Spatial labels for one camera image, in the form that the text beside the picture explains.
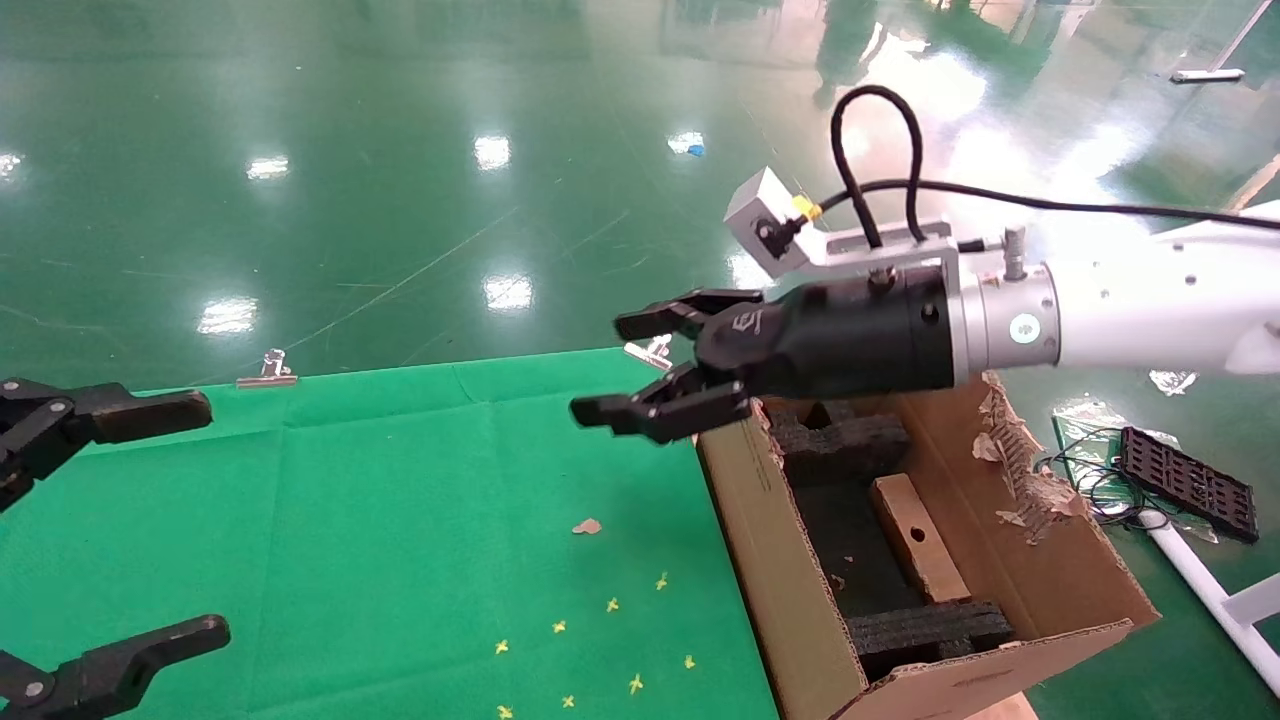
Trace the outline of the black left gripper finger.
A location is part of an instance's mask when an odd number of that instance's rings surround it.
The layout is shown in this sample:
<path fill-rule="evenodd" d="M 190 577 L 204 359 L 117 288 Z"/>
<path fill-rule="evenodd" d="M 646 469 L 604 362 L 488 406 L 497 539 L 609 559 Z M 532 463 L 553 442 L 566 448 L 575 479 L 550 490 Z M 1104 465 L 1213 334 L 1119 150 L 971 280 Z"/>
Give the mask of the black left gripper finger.
<path fill-rule="evenodd" d="M 204 615 L 83 652 L 47 673 L 1 652 L 3 719 L 108 719 L 136 708 L 163 669 L 230 643 L 220 615 Z"/>
<path fill-rule="evenodd" d="M 23 500 L 88 445 L 122 445 L 212 423 L 205 393 L 140 397 L 119 383 L 74 389 L 24 378 L 1 383 L 1 510 Z"/>

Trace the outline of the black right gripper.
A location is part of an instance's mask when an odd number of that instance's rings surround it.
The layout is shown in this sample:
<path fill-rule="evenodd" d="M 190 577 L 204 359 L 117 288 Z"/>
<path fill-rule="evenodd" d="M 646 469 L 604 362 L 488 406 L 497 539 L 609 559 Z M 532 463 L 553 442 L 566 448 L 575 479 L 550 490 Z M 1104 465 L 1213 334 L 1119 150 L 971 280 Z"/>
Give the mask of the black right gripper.
<path fill-rule="evenodd" d="M 956 383 L 948 300 L 936 266 L 906 270 L 887 290 L 852 278 L 764 299 L 759 290 L 694 290 L 620 314 L 614 332 L 623 341 L 698 337 L 700 366 L 673 366 L 631 395 L 572 398 L 575 423 L 669 445 L 741 421 L 751 396 L 851 398 Z"/>

